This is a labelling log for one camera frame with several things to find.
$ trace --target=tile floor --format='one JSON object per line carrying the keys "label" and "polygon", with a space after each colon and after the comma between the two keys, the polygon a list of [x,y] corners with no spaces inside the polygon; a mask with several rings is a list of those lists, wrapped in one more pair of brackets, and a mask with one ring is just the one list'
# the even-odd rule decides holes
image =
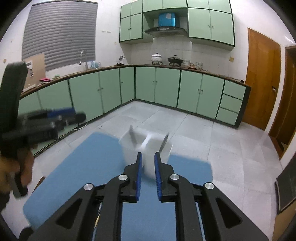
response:
{"label": "tile floor", "polygon": [[[209,162],[213,183],[221,189],[271,240],[276,216],[273,183],[281,173],[277,153],[264,131],[241,123],[238,130],[171,109],[132,102],[66,137],[36,158],[31,193],[91,133],[120,138],[132,125],[166,134],[172,152]],[[27,197],[10,202],[2,214],[18,236],[28,225],[22,214]]]}

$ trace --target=pot lid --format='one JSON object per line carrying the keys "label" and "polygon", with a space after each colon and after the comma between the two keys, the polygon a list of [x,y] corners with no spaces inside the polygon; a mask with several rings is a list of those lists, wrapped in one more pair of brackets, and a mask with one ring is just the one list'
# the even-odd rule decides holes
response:
{"label": "pot lid", "polygon": [[174,55],[174,57],[169,57],[169,58],[172,58],[172,59],[178,59],[178,60],[182,60],[182,59],[178,58],[178,56],[177,56],[177,55]]}
{"label": "pot lid", "polygon": [[153,54],[152,57],[162,57],[160,54],[156,53],[156,54]]}

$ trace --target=metal screw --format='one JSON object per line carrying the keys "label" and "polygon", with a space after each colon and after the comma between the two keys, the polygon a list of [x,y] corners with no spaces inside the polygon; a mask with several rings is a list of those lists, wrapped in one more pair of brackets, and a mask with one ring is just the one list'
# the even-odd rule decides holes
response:
{"label": "metal screw", "polygon": [[212,183],[206,183],[205,184],[205,188],[206,189],[213,189],[214,188],[214,184],[212,184]]}
{"label": "metal screw", "polygon": [[89,191],[89,190],[91,190],[93,187],[94,187],[94,186],[93,186],[92,184],[88,183],[88,184],[85,184],[83,188],[84,188],[84,190]]}
{"label": "metal screw", "polygon": [[128,176],[127,175],[124,175],[124,174],[118,176],[118,179],[120,181],[125,181],[127,178],[128,178]]}
{"label": "metal screw", "polygon": [[172,180],[178,180],[178,179],[179,179],[179,175],[178,175],[178,174],[172,174],[172,175],[170,176],[170,178],[171,178]]}

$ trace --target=blue box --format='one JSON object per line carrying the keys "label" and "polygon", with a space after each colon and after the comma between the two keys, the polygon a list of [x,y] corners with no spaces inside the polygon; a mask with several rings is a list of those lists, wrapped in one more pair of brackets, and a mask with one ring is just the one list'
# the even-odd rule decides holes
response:
{"label": "blue box", "polygon": [[173,12],[160,14],[158,17],[158,26],[178,27],[178,19],[176,17],[176,14]]}

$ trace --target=white pot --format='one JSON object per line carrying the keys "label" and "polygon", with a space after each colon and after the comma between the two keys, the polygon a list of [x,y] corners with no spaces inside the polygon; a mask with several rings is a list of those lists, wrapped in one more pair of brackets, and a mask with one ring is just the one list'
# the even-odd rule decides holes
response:
{"label": "white pot", "polygon": [[160,54],[156,53],[152,55],[151,60],[153,62],[162,62],[163,57]]}

